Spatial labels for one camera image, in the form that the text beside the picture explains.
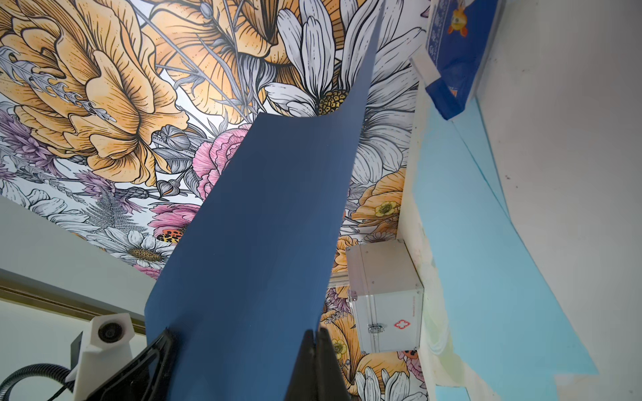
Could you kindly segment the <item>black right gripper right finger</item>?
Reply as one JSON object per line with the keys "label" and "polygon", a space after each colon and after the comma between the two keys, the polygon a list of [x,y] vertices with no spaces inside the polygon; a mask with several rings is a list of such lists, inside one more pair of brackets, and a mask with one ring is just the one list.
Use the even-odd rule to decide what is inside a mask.
{"label": "black right gripper right finger", "polygon": [[319,401],[349,401],[339,361],[329,331],[317,332],[317,394]]}

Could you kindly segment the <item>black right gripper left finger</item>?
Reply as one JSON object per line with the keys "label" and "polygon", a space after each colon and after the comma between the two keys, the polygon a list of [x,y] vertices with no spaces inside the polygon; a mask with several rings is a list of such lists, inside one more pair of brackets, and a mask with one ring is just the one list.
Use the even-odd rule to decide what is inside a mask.
{"label": "black right gripper left finger", "polygon": [[304,333],[284,400],[316,401],[317,399],[316,342],[314,331],[308,330]]}

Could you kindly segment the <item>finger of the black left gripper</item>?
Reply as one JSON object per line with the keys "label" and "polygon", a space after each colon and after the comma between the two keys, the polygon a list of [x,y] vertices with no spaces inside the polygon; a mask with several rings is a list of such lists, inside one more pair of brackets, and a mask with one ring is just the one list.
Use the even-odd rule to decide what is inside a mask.
{"label": "finger of the black left gripper", "polygon": [[176,362],[176,336],[169,329],[109,380],[88,401],[167,400]]}

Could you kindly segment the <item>dark blue paper large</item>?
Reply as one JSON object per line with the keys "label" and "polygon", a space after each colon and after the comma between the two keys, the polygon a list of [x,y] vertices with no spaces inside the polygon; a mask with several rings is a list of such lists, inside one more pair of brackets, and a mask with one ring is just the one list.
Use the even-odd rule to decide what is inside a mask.
{"label": "dark blue paper large", "polygon": [[380,28],[328,115],[257,117],[145,306],[177,337],[166,400],[282,400],[319,326],[364,122]]}

